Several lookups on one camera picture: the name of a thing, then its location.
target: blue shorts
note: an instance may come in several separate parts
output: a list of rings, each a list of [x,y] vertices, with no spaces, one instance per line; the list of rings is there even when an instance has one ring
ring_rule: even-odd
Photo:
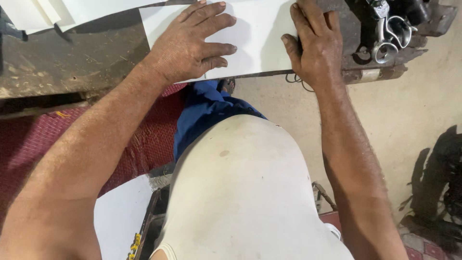
[[[173,156],[178,161],[185,149],[203,132],[235,115],[249,114],[267,119],[242,99],[217,91],[218,80],[197,82],[192,86],[177,122]]]

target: white tank top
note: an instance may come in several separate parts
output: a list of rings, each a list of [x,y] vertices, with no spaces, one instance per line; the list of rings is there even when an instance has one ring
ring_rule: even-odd
[[[295,140],[250,115],[216,124],[185,150],[156,244],[169,260],[353,259],[317,215]]]

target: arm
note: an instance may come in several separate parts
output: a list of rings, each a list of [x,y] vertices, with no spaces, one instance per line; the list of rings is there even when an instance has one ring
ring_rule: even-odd
[[[150,54],[114,90],[85,112],[38,163],[11,205],[0,237],[10,259],[100,259],[93,227],[97,195],[132,134],[163,88],[217,66],[231,44],[205,43],[235,24],[223,3],[183,11]]]
[[[407,259],[391,217],[380,165],[340,74],[338,14],[323,14],[311,0],[298,0],[291,15],[303,53],[292,36],[284,35],[282,40],[293,70],[316,92],[324,165],[339,208],[344,243],[356,260]]]

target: right hand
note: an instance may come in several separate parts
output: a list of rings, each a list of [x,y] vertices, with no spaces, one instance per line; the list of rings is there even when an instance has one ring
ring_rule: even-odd
[[[290,13],[303,48],[300,53],[292,35],[282,36],[293,71],[315,92],[323,86],[342,84],[343,41],[338,12],[323,14],[313,0],[297,0]]]
[[[236,24],[236,18],[224,13],[225,2],[207,5],[205,0],[186,8],[154,43],[141,62],[157,72],[167,84],[196,79],[216,67],[227,67],[224,55],[234,54],[232,44],[206,43],[205,38]]]

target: foot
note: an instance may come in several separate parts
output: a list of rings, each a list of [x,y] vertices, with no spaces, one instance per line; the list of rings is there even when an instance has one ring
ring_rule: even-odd
[[[230,80],[220,80],[218,86],[221,86],[221,91],[228,92],[228,94],[232,94],[234,92],[234,87],[236,86],[236,81],[234,79]]]

